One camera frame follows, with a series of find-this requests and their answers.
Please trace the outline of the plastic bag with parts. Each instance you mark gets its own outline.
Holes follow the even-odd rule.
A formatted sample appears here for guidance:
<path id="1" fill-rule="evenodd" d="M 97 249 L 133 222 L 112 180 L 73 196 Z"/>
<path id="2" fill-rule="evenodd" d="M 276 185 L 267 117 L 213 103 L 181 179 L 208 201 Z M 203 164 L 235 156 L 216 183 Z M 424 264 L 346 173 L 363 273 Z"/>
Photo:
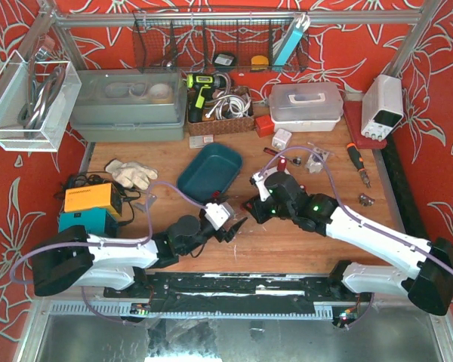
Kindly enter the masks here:
<path id="1" fill-rule="evenodd" d="M 313 153 L 307 159 L 305 168 L 309 173 L 320 173 L 324 169 L 324 163 L 327 162 L 332 152 L 319 148 L 314 143 L 307 143 L 307 146 L 313 150 Z"/>

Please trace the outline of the red handled ratchet wrench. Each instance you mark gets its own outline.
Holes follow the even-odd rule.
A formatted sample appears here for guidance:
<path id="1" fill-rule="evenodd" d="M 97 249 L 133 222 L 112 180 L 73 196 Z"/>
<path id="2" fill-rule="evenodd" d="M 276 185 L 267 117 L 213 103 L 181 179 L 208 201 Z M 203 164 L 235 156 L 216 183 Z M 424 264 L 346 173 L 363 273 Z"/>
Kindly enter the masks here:
<path id="1" fill-rule="evenodd" d="M 274 149 L 271 149 L 271 148 L 267 148 L 267 147 L 265 147 L 265 148 L 263 149 L 263 151 L 264 151 L 265 153 L 267 153 L 268 155 L 272 155 L 272 156 L 275 156 L 275 155 L 278 155 L 278 154 L 279 154 L 278 151 L 276 151 L 276 150 L 274 150 Z M 284 158 L 286 161 L 289 161 L 289 162 L 290 162 L 291 164 L 293 164 L 294 166 L 298 166 L 298 167 L 299 167 L 299 166 L 301 166 L 301 164 L 302 164 L 302 159 L 301 159 L 300 157 L 293 157 L 293 158 L 292 158 L 292 157 L 288 157 L 288 156 L 282 155 L 282 158 Z"/>

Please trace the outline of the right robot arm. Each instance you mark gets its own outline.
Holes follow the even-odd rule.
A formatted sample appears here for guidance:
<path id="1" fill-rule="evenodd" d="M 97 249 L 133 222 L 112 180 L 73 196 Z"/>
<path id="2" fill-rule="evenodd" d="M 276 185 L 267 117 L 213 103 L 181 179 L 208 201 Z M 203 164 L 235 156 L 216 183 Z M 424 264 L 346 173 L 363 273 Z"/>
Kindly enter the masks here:
<path id="1" fill-rule="evenodd" d="M 291 174 L 275 168 L 256 173 L 250 182 L 259 194 L 244 206 L 257 223 L 288 219 L 305 232 L 347 242 L 387 262 L 376 266 L 341 260 L 330 274 L 334 292 L 405 296 L 429 314 L 447 313 L 453 299 L 450 241 L 428 241 L 394 231 L 335 198 L 307 193 Z"/>

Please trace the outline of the small red spring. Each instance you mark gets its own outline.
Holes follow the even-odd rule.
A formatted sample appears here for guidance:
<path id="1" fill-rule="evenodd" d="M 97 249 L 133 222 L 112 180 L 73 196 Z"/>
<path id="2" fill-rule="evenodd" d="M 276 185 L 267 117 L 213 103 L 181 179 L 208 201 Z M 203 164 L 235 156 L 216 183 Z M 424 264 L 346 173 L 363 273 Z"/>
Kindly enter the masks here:
<path id="1" fill-rule="evenodd" d="M 284 158 L 280 158 L 277 164 L 278 172 L 284 172 L 287 166 L 287 161 Z"/>

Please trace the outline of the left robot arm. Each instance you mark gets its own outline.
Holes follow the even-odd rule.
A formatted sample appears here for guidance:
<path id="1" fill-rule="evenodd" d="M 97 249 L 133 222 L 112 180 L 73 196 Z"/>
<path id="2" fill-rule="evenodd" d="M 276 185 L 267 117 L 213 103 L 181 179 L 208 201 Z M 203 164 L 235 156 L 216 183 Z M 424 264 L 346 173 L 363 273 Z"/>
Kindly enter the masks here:
<path id="1" fill-rule="evenodd" d="M 32 282 L 36 296 L 53 296 L 70 287 L 108 287 L 122 291 L 147 268 L 166 268 L 202 248 L 211 239 L 231 242 L 245 223 L 225 225 L 234 210 L 227 202 L 213 201 L 198 216 L 184 215 L 148 241 L 108 238 L 73 225 L 32 251 Z"/>

